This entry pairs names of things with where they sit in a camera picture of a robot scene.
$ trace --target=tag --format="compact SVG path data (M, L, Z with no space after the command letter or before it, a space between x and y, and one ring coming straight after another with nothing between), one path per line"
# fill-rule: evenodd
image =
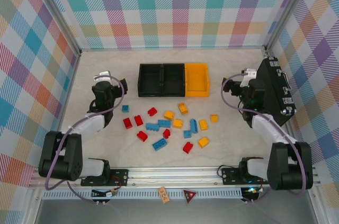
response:
M183 191L184 191L187 204L189 204L192 201L192 199L194 199L194 197L197 195L196 191L190 191L190 190L183 190Z
M158 192L159 192L159 195L160 195L160 198L163 204L167 203L170 200L164 187L161 187L160 189L158 189Z

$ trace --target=black storage bin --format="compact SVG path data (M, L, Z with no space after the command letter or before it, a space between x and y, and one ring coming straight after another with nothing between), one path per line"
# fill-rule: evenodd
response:
M287 75L276 57L265 58L257 71L257 79L265 83L264 108L280 126L296 112Z
M163 64L163 97L185 97L185 64Z
M161 97L162 73L162 64L140 64L138 79L139 97Z

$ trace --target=wire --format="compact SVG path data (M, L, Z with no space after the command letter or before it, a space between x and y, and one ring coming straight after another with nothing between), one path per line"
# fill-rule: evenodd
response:
M232 166L227 166L227 165L220 165L220 166L218 167L218 169L217 169L217 175L218 175L219 177L221 177L221 178L222 178L222 176L221 176L221 175L219 175L219 170L220 170L222 167L230 167L230 168L235 168L235 167L232 167Z
M121 98L120 98L119 102L118 102L114 107L112 107L112 108L110 108L110 109L107 109L107 110L104 110L104 111L99 112L99 113L90 114L89 116L84 117L84 118L80 119L79 121L77 121L76 123L74 123L74 124L66 131L66 133L64 134L64 136L62 137L62 139L61 139L61 141L60 141L59 147L58 147L58 149L57 149L57 151L56 151L55 157L54 157L54 159L53 159L53 161L52 161L52 164L51 164L51 166L50 166L50 168L49 168L49 170L48 170L48 174L47 174L47 176L46 176L46 180L45 180L44 186L45 186L45 189L46 189L47 191L51 191L51 190L55 189L56 187L58 187L61 183L63 183L63 182L65 181L65 180L61 180L61 181L59 181L57 184L55 184L54 186L49 187L49 180L50 180L50 178L51 178L53 169L54 169L55 164L56 164L56 162L57 162L57 160L58 160L58 157L59 157L59 155L60 155L60 152L61 152L61 150L62 150L62 148L63 148L64 142L65 142L67 136L68 136L68 135L69 135L69 134L77 127L77 126L79 126L81 123L83 123L83 122L86 121L87 119L90 119L90 118L92 118L92 117L96 117L96 116L98 116L98 115L102 115L102 114L105 114L105 113L108 113L108 112L113 111L114 109L116 109L116 108L121 104L121 102L122 102L122 100L123 100L123 97L124 97L124 88L123 88L122 83L121 83L116 77L113 77L113 76L111 76L111 75L100 75L100 76L97 76L95 79L100 78L100 77L109 77L109 78L114 79L115 81L117 81L118 84L119 84L120 87L121 87ZM80 198L80 199L82 199L82 200L84 200L84 201L86 201L86 202L90 202L90 203L93 202L92 200L86 199L86 198L82 197L81 195L77 194L77 193L73 190L73 188L71 187L71 185L69 184L68 181L67 181L67 184L68 184L69 189L70 189L70 190L71 190L78 198Z
M239 103L238 103L238 108L239 108L241 102L242 102L242 101L240 100ZM239 112L241 115L243 115L239 109L238 109L238 112Z
M224 93L223 93L223 89L226 85L226 83L231 79L231 78L234 78L234 77L238 77L238 76L245 76L247 75L247 73L239 73L239 74L235 74L235 75L232 75L230 76L227 80L225 80L221 86L221 90L220 90L220 94L221 94L221 98L223 100L223 102L228 105L229 107L233 108L233 109L237 109L237 110L240 110L240 111L245 111L245 112L251 112L251 113L254 113L256 115L260 115L261 117L263 117L266 121L268 121L270 124L272 124L275 129L280 133L280 135L291 145L294 153L296 154L297 156L297 160L298 160L298 163L299 163L299 167L300 167L300 171L301 171L301 177L302 177L302 186L301 186L301 191L298 192L298 193L294 193L294 192L291 192L292 194L294 195L301 195L305 192L306 190L306 173L305 173L305 167L304 167L304 164L302 163L302 159L301 159L301 156L296 148L296 146L293 144L293 142L288 138L287 134L275 123L273 122L270 118L266 117L265 115L263 115L262 113L259 113L257 111L254 111L254 110L251 110L251 109L242 109L242 108L239 108L239 107L236 107L236 106L233 106L231 104L229 104L225 97L224 97Z
M117 188L114 188L114 190L115 191L117 191L118 189L120 189L121 188L121 179L119 178L119 177L117 177L117 176L112 176L111 177L111 180L113 180L113 179L117 179L117 180L119 180L119 185L118 185L118 187Z

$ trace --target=red lego brick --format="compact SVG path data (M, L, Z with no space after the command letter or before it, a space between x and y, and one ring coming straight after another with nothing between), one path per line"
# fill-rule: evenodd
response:
M192 147L193 147L193 144L191 142L187 142L184 148L182 148L182 150L188 154L190 150L192 149Z
M126 129L132 128L132 123L129 118L123 119L123 123L125 124Z
M169 138L170 135L171 135L171 131L169 129L166 129L163 133L163 137L166 139Z
M150 117L152 117L153 115L155 115L158 111L155 109L155 107L151 108L150 110L148 110L148 114Z
M144 124L143 121L142 121L142 119L141 119L141 116L140 116L140 115L135 116L135 117L134 117L134 120L135 120L137 126L140 126L140 125L143 125L143 124Z
M137 137L138 137L142 142L145 142L146 139L148 138L147 134L144 133L143 131L139 131L139 133L137 134Z

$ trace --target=plaid fabric backdrop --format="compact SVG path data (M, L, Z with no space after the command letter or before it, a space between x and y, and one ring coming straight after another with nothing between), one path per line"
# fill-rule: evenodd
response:
M55 0L84 48L262 46L288 0Z
M43 0L0 0L0 223L17 223L76 56Z
M293 123L339 223L339 0L301 0L273 48L290 76Z

